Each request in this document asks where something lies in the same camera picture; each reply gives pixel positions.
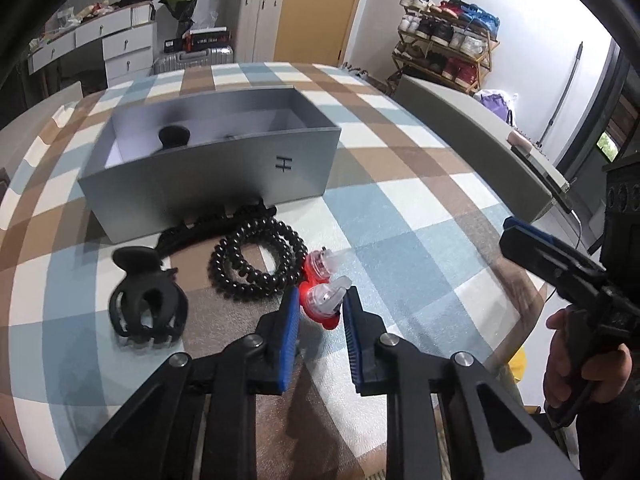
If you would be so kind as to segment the person's right hand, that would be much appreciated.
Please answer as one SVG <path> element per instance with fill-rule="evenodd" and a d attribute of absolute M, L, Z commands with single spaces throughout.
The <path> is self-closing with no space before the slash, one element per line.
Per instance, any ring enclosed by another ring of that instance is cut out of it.
<path fill-rule="evenodd" d="M 572 389 L 567 383 L 570 376 L 570 358 L 564 344 L 567 310 L 556 311 L 547 318 L 546 326 L 554 331 L 550 353 L 544 371 L 544 398 L 552 408 L 559 408 L 568 400 Z M 582 367 L 582 378 L 595 382 L 598 388 L 591 399 L 598 403 L 611 402 L 624 390 L 632 371 L 632 357 L 626 344 L 614 351 L 594 356 Z"/>

